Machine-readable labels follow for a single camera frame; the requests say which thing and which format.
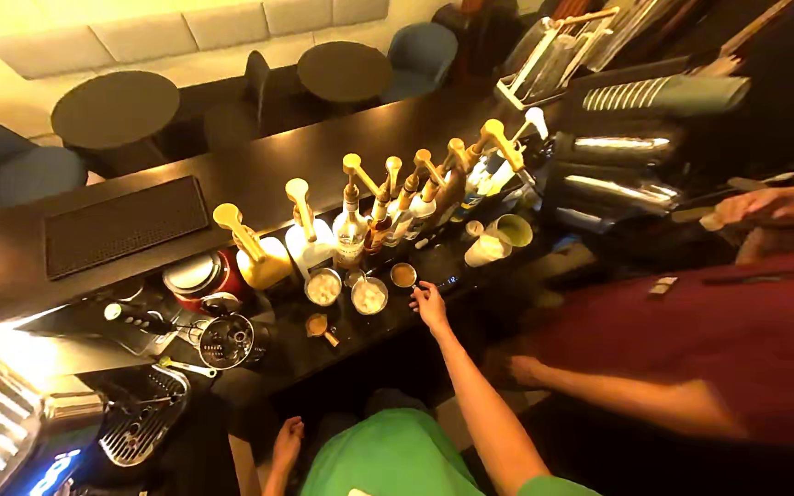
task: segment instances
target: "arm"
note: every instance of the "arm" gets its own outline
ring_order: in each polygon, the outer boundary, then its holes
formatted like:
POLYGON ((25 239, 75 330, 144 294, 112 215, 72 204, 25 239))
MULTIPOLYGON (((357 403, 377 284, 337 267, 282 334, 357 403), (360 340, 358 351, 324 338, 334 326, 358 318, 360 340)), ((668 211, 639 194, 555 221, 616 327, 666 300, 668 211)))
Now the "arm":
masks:
POLYGON ((747 437, 743 426, 732 418, 712 389, 700 379, 676 385, 653 384, 559 370, 531 356, 513 356, 510 368, 513 377, 525 386, 558 391, 680 434, 747 437))
POLYGON ((729 197, 715 206, 712 218, 722 226, 740 222, 754 226, 737 253, 737 265, 794 253, 794 186, 729 197))
POLYGON ((272 453, 272 471, 268 474, 262 496, 283 496, 287 488, 289 473, 299 457, 299 447, 305 435, 305 424, 301 417, 288 418, 278 433, 272 453))
POLYGON ((446 305, 435 285, 419 282, 428 289, 414 291, 410 304, 437 339, 446 360, 455 397, 476 451, 501 494, 513 495, 536 476, 549 475, 535 445, 501 396, 482 377, 449 327, 446 305))

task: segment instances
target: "yellow sauce bottle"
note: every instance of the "yellow sauce bottle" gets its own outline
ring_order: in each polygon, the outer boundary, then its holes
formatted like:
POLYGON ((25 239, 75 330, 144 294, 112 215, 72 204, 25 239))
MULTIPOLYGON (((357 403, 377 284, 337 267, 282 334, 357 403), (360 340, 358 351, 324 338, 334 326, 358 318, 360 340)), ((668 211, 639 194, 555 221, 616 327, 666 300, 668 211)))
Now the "yellow sauce bottle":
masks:
POLYGON ((214 210, 214 220, 221 228, 232 231, 232 238, 240 249, 237 268, 250 287, 268 289, 293 273, 293 265, 284 243, 276 237, 259 236, 241 223, 241 211, 231 203, 223 203, 214 210))

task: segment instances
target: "red shirt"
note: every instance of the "red shirt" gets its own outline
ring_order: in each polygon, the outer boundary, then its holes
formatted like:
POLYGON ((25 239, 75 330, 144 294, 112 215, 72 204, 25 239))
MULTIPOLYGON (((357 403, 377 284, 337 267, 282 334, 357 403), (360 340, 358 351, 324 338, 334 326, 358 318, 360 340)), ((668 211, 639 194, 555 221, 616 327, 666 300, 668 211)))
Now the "red shirt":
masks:
POLYGON ((794 255, 572 294, 532 341, 548 366, 677 383, 703 378, 754 440, 794 444, 794 255), (753 282, 765 275, 775 282, 753 282))

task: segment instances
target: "green shirt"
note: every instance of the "green shirt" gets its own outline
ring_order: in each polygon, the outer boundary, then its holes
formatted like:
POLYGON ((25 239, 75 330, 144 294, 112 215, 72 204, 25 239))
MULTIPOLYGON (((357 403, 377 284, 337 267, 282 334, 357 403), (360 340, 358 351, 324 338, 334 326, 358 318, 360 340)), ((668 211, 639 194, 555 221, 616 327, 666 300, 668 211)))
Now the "green shirt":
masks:
MULTIPOLYGON (((431 416, 386 410, 329 440, 314 459, 303 496, 481 496, 446 433, 431 416)), ((594 496, 566 479, 537 477, 519 496, 594 496)))

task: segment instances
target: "blue chair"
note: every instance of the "blue chair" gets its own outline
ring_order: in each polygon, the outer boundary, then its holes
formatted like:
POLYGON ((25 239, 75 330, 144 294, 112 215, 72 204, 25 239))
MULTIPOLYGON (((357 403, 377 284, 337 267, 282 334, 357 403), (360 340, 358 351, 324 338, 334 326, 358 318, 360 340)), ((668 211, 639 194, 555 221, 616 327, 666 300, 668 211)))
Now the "blue chair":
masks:
POLYGON ((455 34, 438 24, 420 22, 401 28, 391 40, 388 59, 394 70, 385 103, 420 96, 443 84, 458 52, 455 34))
POLYGON ((84 186, 87 169, 77 154, 39 147, 0 125, 0 209, 84 186))

